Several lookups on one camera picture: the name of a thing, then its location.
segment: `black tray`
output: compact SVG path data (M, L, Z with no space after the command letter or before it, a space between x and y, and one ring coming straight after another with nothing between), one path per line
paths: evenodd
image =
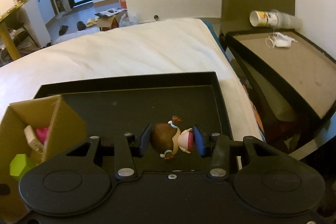
M80 80L43 85L35 98L62 94L87 123L89 136L100 136L103 146L114 142L115 134L139 137L148 124L168 122L173 115L183 119L182 130L200 124L210 133L232 139L225 103L215 72L137 75ZM210 158L179 151L167 165L149 146L140 160L140 170L201 170Z

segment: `black slipper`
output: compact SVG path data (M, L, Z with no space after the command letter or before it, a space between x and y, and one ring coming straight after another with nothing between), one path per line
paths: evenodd
M83 21L78 21L78 22L77 22L77 29L78 29L79 31L82 31L82 30L85 30L85 29L86 29L86 25L84 24Z
M68 30L69 26L67 25L62 25L61 28L58 31L58 35L61 36L63 34L65 34Z

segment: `plastic bag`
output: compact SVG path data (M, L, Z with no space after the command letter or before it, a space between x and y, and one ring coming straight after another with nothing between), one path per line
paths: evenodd
M128 17L127 14L122 15L119 21L119 27L127 27L137 24L139 24L137 17L136 16Z

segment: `mask ear loop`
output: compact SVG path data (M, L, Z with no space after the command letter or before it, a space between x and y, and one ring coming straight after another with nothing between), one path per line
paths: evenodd
M274 48L275 47L275 35L274 35L274 31L275 31L275 29L273 29L273 32L272 32L272 35L270 35L268 38L266 38L265 39L265 43L266 43L266 45L267 45L267 47L269 47L269 48ZM271 43L272 43L272 47L270 47L268 44L267 44L267 41L271 41Z

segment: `stack of cups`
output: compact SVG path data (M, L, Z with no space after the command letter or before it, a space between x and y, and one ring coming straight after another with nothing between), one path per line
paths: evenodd
M270 27L273 29L298 29L302 27L302 19L277 10L270 12L252 11L250 22L254 27Z

